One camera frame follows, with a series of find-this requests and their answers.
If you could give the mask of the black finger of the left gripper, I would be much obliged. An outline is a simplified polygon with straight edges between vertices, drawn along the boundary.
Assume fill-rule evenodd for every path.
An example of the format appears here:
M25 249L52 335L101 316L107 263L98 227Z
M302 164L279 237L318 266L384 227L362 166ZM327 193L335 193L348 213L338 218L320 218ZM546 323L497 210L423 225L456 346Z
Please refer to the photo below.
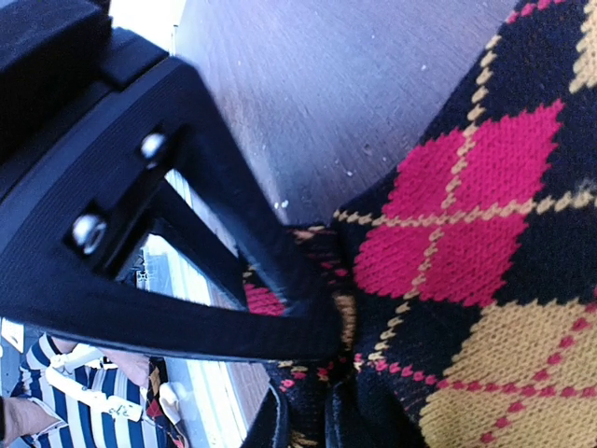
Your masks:
M197 71L166 58L1 152L1 313L96 346L212 360L311 360L342 345L320 269L281 225ZM118 281L159 232L229 309Z

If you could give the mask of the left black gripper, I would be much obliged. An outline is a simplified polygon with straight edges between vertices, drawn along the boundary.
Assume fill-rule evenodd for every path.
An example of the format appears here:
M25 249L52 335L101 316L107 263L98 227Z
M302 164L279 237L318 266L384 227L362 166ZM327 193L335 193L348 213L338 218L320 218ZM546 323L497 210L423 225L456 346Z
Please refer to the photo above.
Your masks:
M106 95L166 59L114 27L107 1L1 4L1 193Z

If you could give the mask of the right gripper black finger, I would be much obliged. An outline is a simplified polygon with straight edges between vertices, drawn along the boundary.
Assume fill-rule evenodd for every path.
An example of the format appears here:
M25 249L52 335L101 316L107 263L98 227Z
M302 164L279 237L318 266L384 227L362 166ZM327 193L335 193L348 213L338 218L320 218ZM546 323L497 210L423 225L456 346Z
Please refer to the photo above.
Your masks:
M299 428L298 416L293 419L291 405L313 422L318 433L308 434ZM293 402L280 389L270 385L252 426L244 439L245 447L354 447L354 405L345 384L331 388L316 406L312 401Z

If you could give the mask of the argyle black red orange sock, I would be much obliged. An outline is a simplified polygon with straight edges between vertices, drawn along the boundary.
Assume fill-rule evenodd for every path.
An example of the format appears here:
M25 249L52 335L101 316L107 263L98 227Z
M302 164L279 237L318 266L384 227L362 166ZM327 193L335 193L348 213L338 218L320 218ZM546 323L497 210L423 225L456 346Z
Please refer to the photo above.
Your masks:
M596 443L596 5L516 5L419 144L329 225L292 229L344 347L269 362L354 447Z

